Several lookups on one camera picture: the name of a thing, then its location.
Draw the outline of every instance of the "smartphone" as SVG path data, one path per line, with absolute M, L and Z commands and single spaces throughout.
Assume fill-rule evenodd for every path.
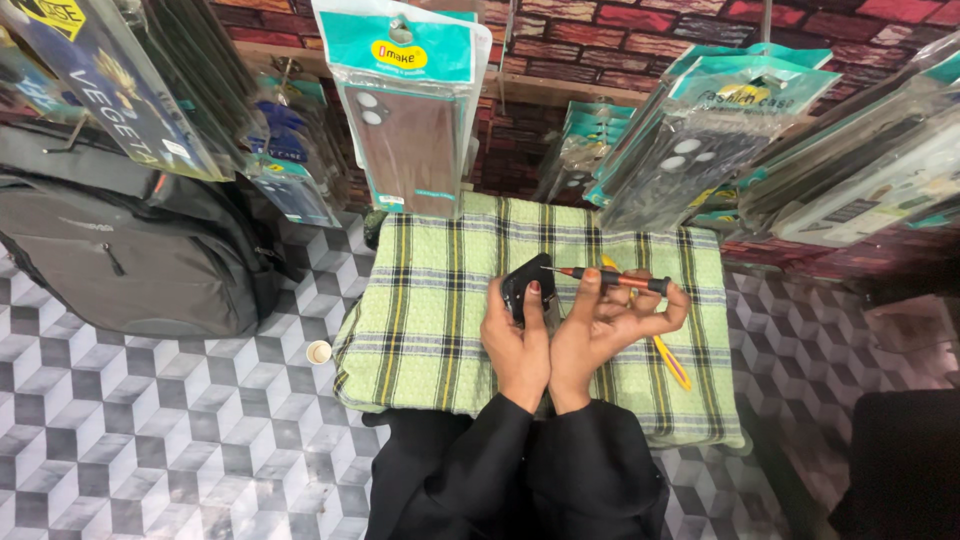
M 543 303 L 543 321 L 552 333 L 560 323 L 560 309 L 557 301 L 557 285 L 553 281 L 553 271 L 542 266 L 553 266 L 553 259 L 541 253 L 514 270 L 500 283 L 500 295 L 507 310 L 514 316 L 516 325 L 523 328 L 523 296 L 530 282 L 540 282 L 540 301 Z

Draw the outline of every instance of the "green plaid cloth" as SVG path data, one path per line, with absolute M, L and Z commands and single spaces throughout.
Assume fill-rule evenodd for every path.
M 650 339 L 607 362 L 590 394 L 636 414 L 651 446 L 744 444 L 733 404 L 727 303 L 714 234 L 601 233 L 592 213 L 465 193 L 456 221 L 394 214 L 384 222 L 370 283 L 334 343 L 336 396 L 361 410 L 435 408 L 476 415 L 496 393 L 480 344 L 487 282 L 546 252 L 556 266 L 670 276 L 693 299 L 684 327 L 662 339 L 693 382 L 684 391 Z M 577 282 L 557 275 L 561 313 Z

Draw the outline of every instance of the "omake logo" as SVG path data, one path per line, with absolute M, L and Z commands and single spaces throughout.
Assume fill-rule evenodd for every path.
M 397 47 L 390 41 L 379 39 L 371 45 L 371 52 L 378 61 L 402 69 L 417 69 L 426 65 L 426 51 L 416 45 Z

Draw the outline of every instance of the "gray backpack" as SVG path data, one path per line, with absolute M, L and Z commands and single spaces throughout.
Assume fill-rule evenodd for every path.
M 45 154 L 62 129 L 0 124 L 0 241 L 15 264 L 100 329 L 252 334 L 276 301 L 275 255 L 239 190 L 139 166 L 98 133 Z

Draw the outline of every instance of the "black clothing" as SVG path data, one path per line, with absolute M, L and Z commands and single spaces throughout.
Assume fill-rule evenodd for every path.
M 853 407 L 844 539 L 960 538 L 960 390 L 865 394 Z
M 373 460 L 368 540 L 659 540 L 669 488 L 630 411 L 594 400 L 545 422 L 497 394 L 476 420 L 433 410 L 389 424 Z

